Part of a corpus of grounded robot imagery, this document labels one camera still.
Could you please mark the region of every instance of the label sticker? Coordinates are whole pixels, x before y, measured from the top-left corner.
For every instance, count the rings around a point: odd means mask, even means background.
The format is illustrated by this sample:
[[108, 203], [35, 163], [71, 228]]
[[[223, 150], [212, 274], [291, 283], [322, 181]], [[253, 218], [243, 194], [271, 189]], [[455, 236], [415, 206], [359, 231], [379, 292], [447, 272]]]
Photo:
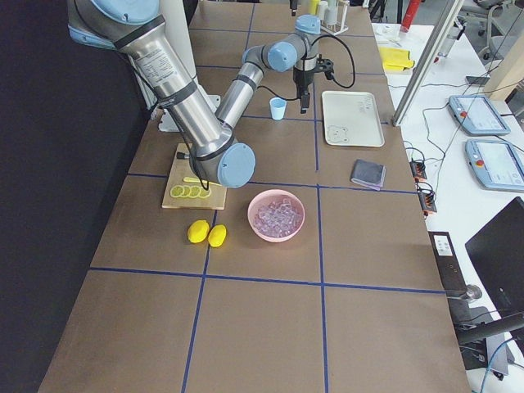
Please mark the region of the label sticker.
[[447, 236], [435, 235], [433, 238], [435, 239], [436, 251], [440, 256], [453, 256]]
[[171, 63], [168, 56], [160, 48], [139, 58], [137, 64], [154, 88], [160, 86], [167, 79], [177, 74], [173, 63]]

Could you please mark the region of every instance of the pink bowl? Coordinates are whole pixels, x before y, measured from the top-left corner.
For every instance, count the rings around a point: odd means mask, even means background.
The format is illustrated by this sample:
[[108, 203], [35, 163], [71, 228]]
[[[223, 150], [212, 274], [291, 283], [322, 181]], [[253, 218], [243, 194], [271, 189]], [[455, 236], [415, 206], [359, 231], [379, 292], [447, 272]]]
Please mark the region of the pink bowl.
[[[285, 237], [270, 237], [267, 235], [264, 235], [261, 233], [256, 227], [255, 227], [255, 217], [259, 212], [259, 208], [262, 206], [268, 206], [273, 201], [281, 201], [283, 198], [289, 198], [291, 199], [291, 206], [293, 206], [295, 209], [297, 209], [302, 214], [302, 220], [300, 221], [300, 225], [290, 235], [287, 235]], [[261, 238], [268, 242], [273, 243], [279, 243], [279, 242], [285, 242], [286, 240], [291, 239], [294, 237], [302, 228], [302, 225], [304, 225], [305, 221], [305, 209], [304, 205], [302, 205], [302, 202], [300, 202], [300, 199], [298, 199], [296, 196], [291, 194], [290, 192], [284, 191], [284, 190], [267, 190], [264, 192], [261, 192], [257, 196], [253, 198], [251, 203], [249, 204], [247, 208], [247, 220], [249, 221], [249, 225], [253, 229], [253, 231]]]

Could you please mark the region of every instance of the yellow cloth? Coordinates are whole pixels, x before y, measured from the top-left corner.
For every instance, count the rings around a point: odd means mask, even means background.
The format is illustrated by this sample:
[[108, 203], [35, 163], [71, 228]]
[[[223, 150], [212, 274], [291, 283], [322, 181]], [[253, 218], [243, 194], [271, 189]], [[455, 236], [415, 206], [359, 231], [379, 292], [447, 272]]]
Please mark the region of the yellow cloth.
[[409, 51], [397, 47], [378, 47], [384, 70], [402, 71], [415, 65], [409, 59]]

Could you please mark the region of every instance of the yellow lemon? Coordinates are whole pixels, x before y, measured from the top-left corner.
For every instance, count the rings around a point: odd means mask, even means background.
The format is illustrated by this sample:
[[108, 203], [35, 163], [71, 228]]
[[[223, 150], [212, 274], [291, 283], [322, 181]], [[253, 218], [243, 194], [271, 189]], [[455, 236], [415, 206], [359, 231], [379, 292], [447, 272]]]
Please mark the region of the yellow lemon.
[[189, 186], [182, 186], [182, 187], [183, 187], [183, 194], [180, 197], [181, 198], [189, 197], [189, 194], [191, 194], [191, 187]]
[[207, 241], [210, 243], [210, 246], [212, 247], [220, 247], [222, 246], [222, 243], [224, 243], [224, 240], [226, 239], [227, 234], [226, 226], [225, 225], [216, 225], [211, 229], [210, 236], [207, 238]]
[[200, 189], [200, 194], [198, 195], [201, 199], [209, 198], [211, 195], [211, 188], [209, 190], [205, 190], [204, 188]]
[[169, 191], [169, 194], [173, 197], [173, 198], [180, 198], [183, 194], [183, 186], [180, 186], [180, 185], [176, 185], [174, 186], [173, 188], [171, 188], [171, 190]]
[[203, 242], [207, 233], [210, 231], [210, 225], [204, 219], [199, 219], [195, 221], [189, 229], [187, 230], [187, 239], [191, 243], [200, 243]]
[[203, 189], [200, 186], [191, 186], [191, 191], [189, 192], [188, 197], [190, 198], [198, 198], [200, 195], [200, 190]]

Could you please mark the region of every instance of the screen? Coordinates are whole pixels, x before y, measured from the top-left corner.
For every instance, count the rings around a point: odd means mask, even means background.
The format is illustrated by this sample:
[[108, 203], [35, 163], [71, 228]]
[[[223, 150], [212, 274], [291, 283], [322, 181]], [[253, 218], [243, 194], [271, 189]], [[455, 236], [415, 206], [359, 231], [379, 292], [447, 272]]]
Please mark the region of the screen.
[[[466, 243], [466, 250], [501, 316], [524, 311], [524, 202], [518, 196]], [[524, 329], [513, 333], [524, 338]], [[524, 352], [524, 342], [517, 341]]]
[[524, 184], [524, 178], [508, 145], [484, 142], [477, 142], [476, 145], [493, 183], [518, 186]]
[[476, 129], [504, 129], [484, 97], [458, 97], [457, 101]]

